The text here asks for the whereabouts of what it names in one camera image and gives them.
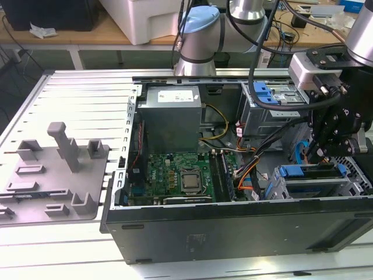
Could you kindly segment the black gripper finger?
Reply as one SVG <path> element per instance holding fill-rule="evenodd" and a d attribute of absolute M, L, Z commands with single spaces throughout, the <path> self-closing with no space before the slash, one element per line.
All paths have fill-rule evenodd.
<path fill-rule="evenodd" d="M 331 157 L 346 157 L 353 156 L 360 152 L 360 147 L 355 138 L 328 138 L 322 137 L 319 140 L 319 148 L 322 153 L 319 155 L 319 161 Z"/>
<path fill-rule="evenodd" d="M 325 155 L 325 145 L 332 138 L 338 121 L 336 107 L 312 111 L 312 142 L 308 150 L 308 162 L 318 163 Z"/>

